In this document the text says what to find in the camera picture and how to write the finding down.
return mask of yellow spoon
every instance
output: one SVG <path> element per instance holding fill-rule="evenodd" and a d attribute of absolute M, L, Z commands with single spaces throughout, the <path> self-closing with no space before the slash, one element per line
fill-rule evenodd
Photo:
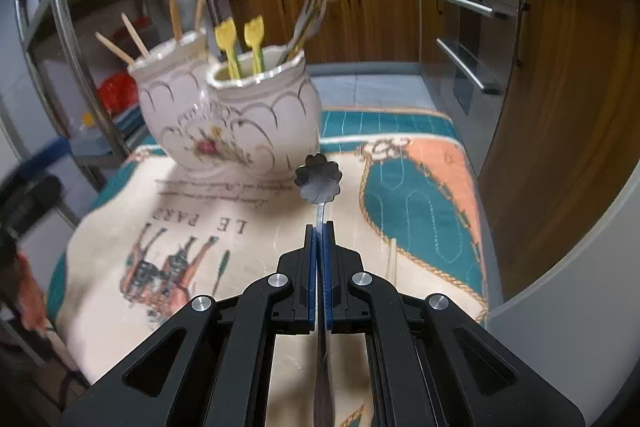
<path fill-rule="evenodd" d="M 234 80 L 238 80 L 240 78 L 238 57 L 236 56 L 236 51 L 234 49 L 237 37 L 236 24 L 231 17 L 224 21 L 220 26 L 216 26 L 216 42 L 218 43 L 218 47 L 226 53 L 229 78 Z"/>
<path fill-rule="evenodd" d="M 262 15 L 244 25 L 244 42 L 254 51 L 254 74 L 264 71 L 264 56 L 260 45 L 264 39 L 264 22 Z"/>

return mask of wooden stick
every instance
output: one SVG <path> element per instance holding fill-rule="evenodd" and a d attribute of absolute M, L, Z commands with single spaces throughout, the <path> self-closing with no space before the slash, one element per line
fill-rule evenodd
<path fill-rule="evenodd" d="M 95 38 L 98 39 L 105 47 L 118 58 L 124 60 L 129 66 L 132 65 L 135 60 L 129 55 L 127 55 L 124 51 L 122 51 L 119 47 L 117 47 L 113 42 L 111 42 L 107 37 L 100 35 L 100 33 L 95 33 Z"/>
<path fill-rule="evenodd" d="M 398 243 L 395 237 L 389 241 L 389 258 L 386 262 L 386 277 L 393 286 L 396 285 L 396 272 L 398 270 Z"/>
<path fill-rule="evenodd" d="M 202 7 L 204 6 L 204 0 L 198 0 L 196 4 L 196 17 L 193 20 L 193 29 L 198 31 L 200 29 L 200 20 L 202 19 Z"/>
<path fill-rule="evenodd" d="M 136 46 L 140 50 L 140 53 L 142 53 L 143 57 L 149 58 L 151 56 L 149 55 L 149 50 L 146 48 L 145 43 L 142 41 L 140 35 L 138 35 L 138 32 L 133 27 L 133 24 L 131 24 L 129 18 L 124 14 L 124 12 L 122 13 L 122 22 L 124 22 L 124 25 L 127 27 L 129 35 L 131 35 L 131 38 L 136 43 Z"/>
<path fill-rule="evenodd" d="M 174 29 L 174 38 L 179 42 L 182 38 L 182 28 L 180 27 L 180 12 L 175 0 L 169 0 L 169 13 L 171 14 L 171 26 Z"/>

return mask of silver bolt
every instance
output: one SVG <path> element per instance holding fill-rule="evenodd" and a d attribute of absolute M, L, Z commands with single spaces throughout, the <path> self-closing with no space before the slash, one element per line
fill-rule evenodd
<path fill-rule="evenodd" d="M 358 272 L 353 274 L 353 277 L 351 277 L 351 280 L 353 281 L 354 284 L 357 284 L 358 286 L 366 286 L 367 284 L 371 284 L 371 281 L 373 280 L 373 278 L 367 272 Z"/>
<path fill-rule="evenodd" d="M 203 312 L 211 308 L 211 299 L 206 295 L 201 295 L 191 301 L 191 307 L 197 312 Z"/>
<path fill-rule="evenodd" d="M 431 306 L 434 310 L 445 310 L 449 307 L 449 299 L 447 299 L 444 295 L 440 295 L 436 293 L 429 297 L 429 306 Z"/>
<path fill-rule="evenodd" d="M 284 275 L 284 273 L 274 273 L 270 275 L 267 282 L 274 288 L 280 288 L 280 286 L 284 286 L 289 282 L 289 277 Z"/>

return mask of person's hand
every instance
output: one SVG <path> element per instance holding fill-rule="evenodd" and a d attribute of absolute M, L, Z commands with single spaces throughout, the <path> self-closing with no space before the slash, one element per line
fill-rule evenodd
<path fill-rule="evenodd" d="M 21 307 L 22 325 L 27 330 L 37 330 L 44 334 L 46 333 L 45 322 L 47 318 L 44 295 L 33 278 L 29 261 L 21 252 L 18 252 L 17 262 L 20 272 L 18 304 Z"/>

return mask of teal pattern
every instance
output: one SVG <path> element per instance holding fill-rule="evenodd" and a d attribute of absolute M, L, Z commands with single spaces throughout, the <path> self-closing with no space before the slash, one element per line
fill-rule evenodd
<path fill-rule="evenodd" d="M 455 126 L 448 118 L 432 114 L 325 111 L 320 131 L 321 138 L 379 133 L 427 133 L 460 141 Z"/>
<path fill-rule="evenodd" d="M 482 295 L 472 238 L 452 201 L 406 158 L 373 162 L 364 192 L 370 219 L 398 247 Z"/>
<path fill-rule="evenodd" d="M 321 137 L 370 136 L 380 133 L 433 134 L 460 140 L 451 121 L 437 114 L 366 112 L 354 110 L 324 111 Z M 363 140 L 323 144 L 321 152 L 349 152 Z M 148 136 L 144 145 L 155 145 Z M 162 150 L 154 155 L 164 156 Z M 136 169 L 136 162 L 120 168 L 96 198 L 92 210 L 103 206 L 125 187 Z M 473 251 L 471 237 L 455 206 L 435 183 L 406 159 L 374 162 L 365 194 L 365 207 L 374 224 L 398 246 L 418 259 L 465 282 L 482 295 L 482 276 Z M 47 315 L 54 321 L 65 293 L 66 254 L 56 265 L 47 293 Z"/>

